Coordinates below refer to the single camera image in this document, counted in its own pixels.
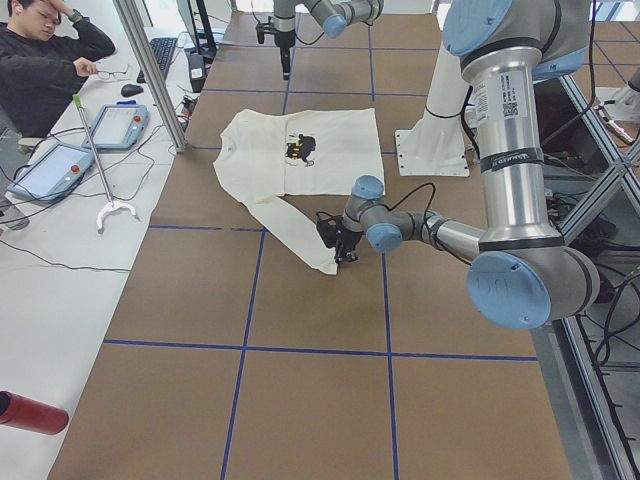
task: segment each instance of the red cylinder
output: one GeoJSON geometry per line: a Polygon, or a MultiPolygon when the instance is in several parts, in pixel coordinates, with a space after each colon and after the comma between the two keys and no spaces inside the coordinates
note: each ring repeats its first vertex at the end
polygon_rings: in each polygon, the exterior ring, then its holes
{"type": "Polygon", "coordinates": [[[55,435],[64,430],[67,423],[69,414],[60,408],[15,393],[0,392],[0,425],[55,435]]]}

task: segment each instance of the eyeglasses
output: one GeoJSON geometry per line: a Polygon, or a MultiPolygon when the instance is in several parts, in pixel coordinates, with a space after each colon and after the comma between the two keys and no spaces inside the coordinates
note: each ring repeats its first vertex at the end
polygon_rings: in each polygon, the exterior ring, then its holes
{"type": "Polygon", "coordinates": [[[130,65],[127,64],[127,68],[124,72],[108,72],[106,70],[98,70],[98,78],[100,80],[127,80],[129,78],[129,67],[130,65]]]}

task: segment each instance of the computer keyboard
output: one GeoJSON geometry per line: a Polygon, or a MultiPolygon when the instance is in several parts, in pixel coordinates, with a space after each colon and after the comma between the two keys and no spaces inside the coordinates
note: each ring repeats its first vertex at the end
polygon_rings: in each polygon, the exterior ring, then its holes
{"type": "MultiPolygon", "coordinates": [[[[167,75],[169,74],[171,59],[173,58],[173,52],[175,52],[177,41],[178,39],[175,37],[159,37],[152,38],[149,42],[151,45],[151,51],[156,57],[156,62],[160,68],[160,73],[164,78],[167,78],[167,75]]],[[[138,73],[136,81],[138,83],[144,83],[144,72],[142,70],[138,73]]]]}

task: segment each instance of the printed graphic on shirt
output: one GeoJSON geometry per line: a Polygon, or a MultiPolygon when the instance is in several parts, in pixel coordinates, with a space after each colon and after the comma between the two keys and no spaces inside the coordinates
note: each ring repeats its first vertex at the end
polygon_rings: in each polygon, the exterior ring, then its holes
{"type": "Polygon", "coordinates": [[[311,136],[299,134],[298,140],[287,143],[287,164],[293,167],[298,166],[298,160],[304,162],[305,167],[312,167],[314,161],[309,158],[311,153],[316,149],[316,139],[311,136]]]}

